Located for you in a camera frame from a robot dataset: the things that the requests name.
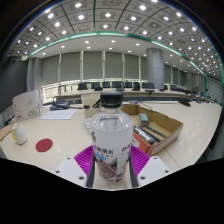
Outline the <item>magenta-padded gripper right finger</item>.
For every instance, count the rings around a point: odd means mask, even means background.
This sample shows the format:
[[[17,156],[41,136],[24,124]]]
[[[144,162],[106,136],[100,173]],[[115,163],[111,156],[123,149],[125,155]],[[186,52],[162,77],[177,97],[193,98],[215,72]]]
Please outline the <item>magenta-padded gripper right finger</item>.
[[[131,147],[129,170],[133,188],[143,187],[171,174],[158,156],[150,157],[135,146]]]

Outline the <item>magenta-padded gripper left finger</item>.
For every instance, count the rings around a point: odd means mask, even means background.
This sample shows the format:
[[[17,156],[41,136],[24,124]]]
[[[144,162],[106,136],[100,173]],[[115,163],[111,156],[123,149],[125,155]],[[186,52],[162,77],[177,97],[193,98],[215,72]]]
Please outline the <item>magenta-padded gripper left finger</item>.
[[[78,186],[92,188],[95,176],[93,147],[89,146],[76,156],[63,160],[54,174]]]

